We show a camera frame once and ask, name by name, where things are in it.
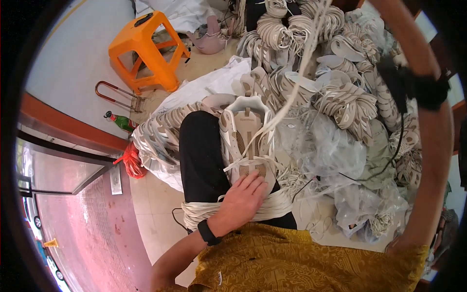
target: green cloth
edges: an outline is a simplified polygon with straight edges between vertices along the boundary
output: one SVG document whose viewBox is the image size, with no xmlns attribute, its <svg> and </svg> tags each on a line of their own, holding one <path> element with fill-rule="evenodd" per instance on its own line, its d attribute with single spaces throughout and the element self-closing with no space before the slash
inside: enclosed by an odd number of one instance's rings
<svg viewBox="0 0 467 292">
<path fill-rule="evenodd" d="M 447 199 L 447 195 L 452 192 L 452 189 L 451 189 L 451 185 L 449 184 L 449 181 L 447 182 L 447 185 L 446 185 L 446 190 L 444 192 L 444 200 L 443 200 L 443 207 L 446 207 L 446 199 Z"/>
<path fill-rule="evenodd" d="M 370 126 L 373 133 L 373 145 L 367 146 L 367 163 L 359 179 L 367 179 L 381 172 L 393 156 L 385 126 L 377 119 L 370 120 Z M 379 190 L 386 187 L 394 179 L 395 173 L 396 169 L 390 163 L 382 174 L 360 183 L 370 190 Z"/>
</svg>

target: hand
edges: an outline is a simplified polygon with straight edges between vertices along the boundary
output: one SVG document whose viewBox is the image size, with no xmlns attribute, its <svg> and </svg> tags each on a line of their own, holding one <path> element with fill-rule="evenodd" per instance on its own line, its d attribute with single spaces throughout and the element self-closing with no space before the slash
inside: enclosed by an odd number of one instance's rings
<svg viewBox="0 0 467 292">
<path fill-rule="evenodd" d="M 250 222 L 263 204 L 267 188 L 268 183 L 257 171 L 241 176 L 226 193 L 219 211 L 207 220 L 212 233 L 224 236 Z"/>
</svg>

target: red plastic bag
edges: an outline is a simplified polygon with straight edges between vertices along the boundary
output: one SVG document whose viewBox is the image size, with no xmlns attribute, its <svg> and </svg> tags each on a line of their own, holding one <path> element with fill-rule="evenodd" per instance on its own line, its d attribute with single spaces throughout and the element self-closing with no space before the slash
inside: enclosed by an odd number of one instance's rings
<svg viewBox="0 0 467 292">
<path fill-rule="evenodd" d="M 138 156 L 139 150 L 134 146 L 133 141 L 128 144 L 123 156 L 115 160 L 113 164 L 117 164 L 123 160 L 127 174 L 132 178 L 143 178 L 148 170 L 141 166 L 141 159 Z"/>
</svg>

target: pink fabric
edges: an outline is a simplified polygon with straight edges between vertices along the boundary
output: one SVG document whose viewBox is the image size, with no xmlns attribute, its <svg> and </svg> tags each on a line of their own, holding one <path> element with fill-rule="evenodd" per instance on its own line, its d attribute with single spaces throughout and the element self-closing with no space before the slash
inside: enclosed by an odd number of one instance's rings
<svg viewBox="0 0 467 292">
<path fill-rule="evenodd" d="M 207 33 L 202 38 L 195 38 L 191 32 L 186 34 L 201 53 L 212 55 L 226 47 L 227 41 L 218 37 L 219 32 L 220 26 L 217 23 L 217 17 L 211 15 L 207 17 Z"/>
</svg>

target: black wristband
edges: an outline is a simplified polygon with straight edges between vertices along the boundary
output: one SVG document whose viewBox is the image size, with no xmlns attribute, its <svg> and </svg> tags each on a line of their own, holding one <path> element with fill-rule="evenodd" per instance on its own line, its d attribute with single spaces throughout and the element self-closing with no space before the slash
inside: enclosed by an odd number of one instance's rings
<svg viewBox="0 0 467 292">
<path fill-rule="evenodd" d="M 442 74 L 436 80 L 433 76 L 415 76 L 412 71 L 408 71 L 405 77 L 407 97 L 415 98 L 421 108 L 438 111 L 450 89 L 446 75 Z"/>
<path fill-rule="evenodd" d="M 217 245 L 222 241 L 222 237 L 214 236 L 212 231 L 209 229 L 209 226 L 207 225 L 206 219 L 198 223 L 198 230 L 203 240 L 207 242 L 207 246 Z"/>
</svg>

